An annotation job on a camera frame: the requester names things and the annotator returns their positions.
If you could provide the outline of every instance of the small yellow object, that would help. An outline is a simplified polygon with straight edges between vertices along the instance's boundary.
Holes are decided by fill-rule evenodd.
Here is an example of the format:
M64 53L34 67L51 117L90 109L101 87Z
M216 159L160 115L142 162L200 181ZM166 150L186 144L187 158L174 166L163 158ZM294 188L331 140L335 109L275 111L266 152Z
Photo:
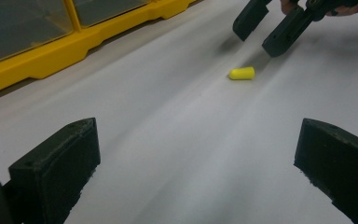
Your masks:
M255 69L253 67L243 67L232 69L228 75L233 80L253 79L255 77Z

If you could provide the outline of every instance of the black block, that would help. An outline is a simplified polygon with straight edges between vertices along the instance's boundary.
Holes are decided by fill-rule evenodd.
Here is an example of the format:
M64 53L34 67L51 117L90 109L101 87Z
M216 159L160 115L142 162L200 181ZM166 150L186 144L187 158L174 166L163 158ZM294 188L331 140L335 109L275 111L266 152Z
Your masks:
M95 119L66 125L9 167L10 187L22 195L25 224L60 224L80 197L100 151Z
M304 119L295 166L358 224L358 137L334 125Z

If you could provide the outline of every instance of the white surface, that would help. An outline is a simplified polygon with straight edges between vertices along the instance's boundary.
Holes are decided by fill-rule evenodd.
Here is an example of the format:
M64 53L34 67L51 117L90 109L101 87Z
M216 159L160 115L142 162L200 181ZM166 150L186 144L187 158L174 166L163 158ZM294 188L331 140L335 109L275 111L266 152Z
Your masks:
M246 3L204 0L1 97L0 181L95 117L102 164L65 223L351 223L293 161L303 118L358 135L358 15L313 23L269 59L279 1L242 43L231 25ZM241 66L255 79L227 78Z

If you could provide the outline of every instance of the yellow container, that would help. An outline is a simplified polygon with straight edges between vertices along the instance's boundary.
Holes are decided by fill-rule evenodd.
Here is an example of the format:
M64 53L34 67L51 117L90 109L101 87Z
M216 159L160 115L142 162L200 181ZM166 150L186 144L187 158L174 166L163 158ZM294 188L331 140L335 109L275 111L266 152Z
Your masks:
M108 16L103 18L102 20L105 21L102 22L99 22L100 19L96 19L91 24L81 23L77 16L76 5L72 0L63 0L64 7L58 7L59 2L55 5L49 4L49 6L33 5L33 7L44 9L42 11L45 12L50 10L47 14L41 14L41 17L60 29L62 33L51 36L46 41L37 42L36 40L33 42L32 40L30 47L2 56L0 58L0 90L28 77L48 77L83 60L90 49L97 47L105 39L145 21L157 18L168 19L185 11L188 5L194 1L196 0L149 0L148 2L139 1L139 5L136 5L134 1L135 5L127 5L128 8L123 7L125 13L118 16L113 13L110 15L113 18L109 19L110 16ZM69 15L72 25L68 25L67 15Z

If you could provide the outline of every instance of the yellow plastic edge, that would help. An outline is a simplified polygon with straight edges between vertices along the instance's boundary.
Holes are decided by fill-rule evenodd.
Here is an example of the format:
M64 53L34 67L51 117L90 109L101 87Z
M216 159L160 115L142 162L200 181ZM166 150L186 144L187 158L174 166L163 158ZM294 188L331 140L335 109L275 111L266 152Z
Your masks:
M83 60L105 39L146 21L168 19L196 0L153 0L151 3L89 28L81 28L71 0L65 0L74 31L58 40L0 62L0 90L28 77L45 78Z

